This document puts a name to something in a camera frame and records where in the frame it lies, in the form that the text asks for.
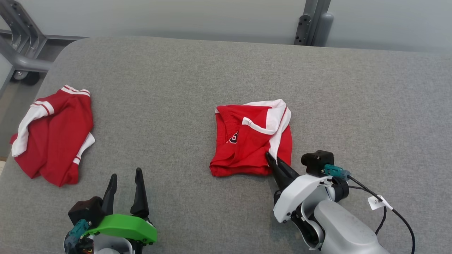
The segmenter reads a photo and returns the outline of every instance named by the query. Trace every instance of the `red fabric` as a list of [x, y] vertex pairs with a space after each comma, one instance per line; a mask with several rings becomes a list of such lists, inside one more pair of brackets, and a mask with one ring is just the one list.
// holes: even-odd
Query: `red fabric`
[[[224, 177], [233, 174], [269, 175], [265, 153], [270, 149], [272, 135], [260, 133], [248, 125], [242, 125], [244, 117], [262, 128], [266, 127], [267, 106], [227, 105], [218, 106], [217, 148], [210, 162], [213, 176]], [[292, 156], [292, 135], [290, 127], [282, 132], [278, 157], [290, 164]]]
[[30, 178], [42, 175], [59, 187], [76, 184], [78, 164], [73, 160], [93, 128], [91, 98], [59, 90], [38, 101], [47, 101], [55, 112], [28, 125], [27, 149], [14, 159]]

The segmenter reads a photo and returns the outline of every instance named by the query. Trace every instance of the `black wheel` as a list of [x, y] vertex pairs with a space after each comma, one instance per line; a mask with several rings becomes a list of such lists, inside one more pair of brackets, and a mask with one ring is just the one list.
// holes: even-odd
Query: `black wheel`
[[19, 80], [14, 78], [14, 76], [17, 74], [17, 72], [18, 71], [15, 71], [13, 76], [11, 77], [12, 82], [21, 81], [22, 83], [24, 83], [26, 85], [34, 85], [39, 81], [39, 72], [29, 71], [27, 73], [27, 75], [25, 76], [25, 78], [19, 79]]

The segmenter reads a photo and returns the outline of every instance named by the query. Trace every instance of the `metal bracket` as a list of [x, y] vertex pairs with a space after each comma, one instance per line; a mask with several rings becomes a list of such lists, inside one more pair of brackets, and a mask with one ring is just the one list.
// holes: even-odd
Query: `metal bracket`
[[47, 39], [15, 0], [0, 0], [0, 16], [11, 28], [12, 41], [9, 45], [0, 37], [0, 53], [18, 70], [15, 79], [23, 79], [28, 71], [48, 72], [52, 62], [37, 60]]
[[331, 0], [306, 0], [298, 20], [294, 45], [324, 47], [334, 16], [328, 13]]

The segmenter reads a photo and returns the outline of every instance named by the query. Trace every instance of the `white cable label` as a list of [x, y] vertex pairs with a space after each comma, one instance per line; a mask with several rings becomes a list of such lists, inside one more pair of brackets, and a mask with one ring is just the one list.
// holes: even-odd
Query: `white cable label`
[[367, 199], [367, 201], [369, 201], [370, 208], [371, 208], [372, 210], [375, 210], [375, 209], [378, 209], [378, 208], [380, 208], [380, 207], [386, 206], [386, 207], [388, 207], [390, 210], [392, 210], [392, 206], [389, 205], [389, 203], [385, 200], [385, 198], [382, 197], [381, 195], [378, 195], [378, 196], [383, 200], [383, 202], [381, 202], [380, 200], [378, 200], [376, 197], [371, 196], [370, 198]]

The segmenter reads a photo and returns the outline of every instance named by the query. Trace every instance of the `gray table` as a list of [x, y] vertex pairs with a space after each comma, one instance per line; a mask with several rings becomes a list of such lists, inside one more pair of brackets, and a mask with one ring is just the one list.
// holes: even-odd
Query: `gray table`
[[[88, 38], [69, 45], [38, 97], [88, 89], [96, 143], [77, 185], [29, 179], [12, 158], [0, 177], [1, 253], [62, 253], [68, 210], [102, 196], [118, 174], [115, 212], [128, 214], [144, 172], [158, 243], [145, 253], [310, 253], [273, 218], [271, 177], [214, 178], [215, 107], [282, 98], [292, 111], [292, 165], [335, 154], [410, 222], [417, 253], [450, 253], [452, 57], [164, 38]], [[351, 190], [342, 205], [376, 229], [382, 211]], [[391, 253], [411, 238], [392, 213], [378, 236]]]

